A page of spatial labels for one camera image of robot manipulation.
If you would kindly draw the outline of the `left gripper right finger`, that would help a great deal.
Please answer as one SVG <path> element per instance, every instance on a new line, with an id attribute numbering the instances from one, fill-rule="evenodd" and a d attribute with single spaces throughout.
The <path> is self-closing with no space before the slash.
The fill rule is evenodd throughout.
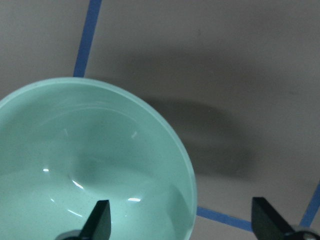
<path id="1" fill-rule="evenodd" d="M 320 235 L 309 229 L 294 229 L 264 198 L 251 200 L 251 228 L 258 240 L 318 240 Z"/>

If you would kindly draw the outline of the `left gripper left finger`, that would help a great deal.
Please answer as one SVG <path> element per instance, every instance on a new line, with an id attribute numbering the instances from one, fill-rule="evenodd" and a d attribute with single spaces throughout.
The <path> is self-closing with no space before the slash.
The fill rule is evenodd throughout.
<path id="1" fill-rule="evenodd" d="M 109 200 L 96 202 L 81 230 L 61 233 L 57 240 L 109 240 L 111 236 L 111 209 Z"/>

